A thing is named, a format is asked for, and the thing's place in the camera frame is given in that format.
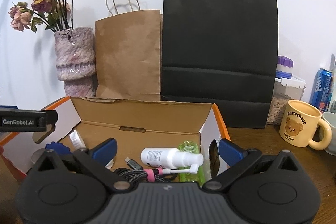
gray cup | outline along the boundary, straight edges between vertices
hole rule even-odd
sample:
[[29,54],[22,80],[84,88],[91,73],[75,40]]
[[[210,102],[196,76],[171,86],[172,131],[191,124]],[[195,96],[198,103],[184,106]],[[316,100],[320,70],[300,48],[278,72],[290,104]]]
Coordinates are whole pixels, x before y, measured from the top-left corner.
[[[330,155],[336,156],[336,114],[331,112],[324,112],[322,114],[322,119],[325,120],[331,127],[331,132],[333,137],[331,138],[331,142],[329,146],[325,149],[327,153]],[[323,128],[320,127],[320,139],[324,136]]]

cartoon bear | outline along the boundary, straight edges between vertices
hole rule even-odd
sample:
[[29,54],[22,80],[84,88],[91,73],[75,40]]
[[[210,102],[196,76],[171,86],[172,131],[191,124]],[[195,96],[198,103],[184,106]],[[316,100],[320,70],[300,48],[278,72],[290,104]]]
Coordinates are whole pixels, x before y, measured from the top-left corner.
[[290,117],[286,118],[286,132],[289,135],[296,136],[302,130],[303,130],[303,124],[290,119]]

cardboard box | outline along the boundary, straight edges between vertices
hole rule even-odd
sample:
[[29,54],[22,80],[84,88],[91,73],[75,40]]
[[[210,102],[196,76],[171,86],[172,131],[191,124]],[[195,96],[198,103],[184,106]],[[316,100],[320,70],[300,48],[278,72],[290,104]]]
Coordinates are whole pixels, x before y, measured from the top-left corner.
[[[55,109],[58,121],[41,143],[33,140],[32,132],[11,133],[0,141],[5,163],[16,178],[18,170],[22,175],[32,166],[31,155],[36,150],[59,141],[72,129],[77,129],[88,148],[115,138],[118,152],[113,169],[127,168],[126,157],[142,164],[140,154],[146,147],[178,147],[186,140],[200,145],[206,180],[228,168],[218,155],[218,142],[229,136],[215,104],[66,97],[46,109]],[[74,150],[68,136],[61,142]]]

yellow mug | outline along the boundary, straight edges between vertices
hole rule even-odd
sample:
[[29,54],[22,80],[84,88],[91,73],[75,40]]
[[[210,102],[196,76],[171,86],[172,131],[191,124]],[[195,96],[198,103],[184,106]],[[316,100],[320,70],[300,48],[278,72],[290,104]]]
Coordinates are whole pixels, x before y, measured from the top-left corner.
[[[331,142],[330,125],[321,119],[321,112],[314,106],[299,101],[289,100],[280,125],[279,134],[288,143],[315,150],[323,150]],[[324,136],[320,142],[312,140],[318,124],[323,128]]]

textured pink vase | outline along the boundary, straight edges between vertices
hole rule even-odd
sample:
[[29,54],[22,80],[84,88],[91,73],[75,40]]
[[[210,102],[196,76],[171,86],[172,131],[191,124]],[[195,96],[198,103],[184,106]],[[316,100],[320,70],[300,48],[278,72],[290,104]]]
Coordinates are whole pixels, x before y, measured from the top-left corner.
[[57,78],[67,96],[93,97],[96,72],[92,28],[78,27],[55,33]]

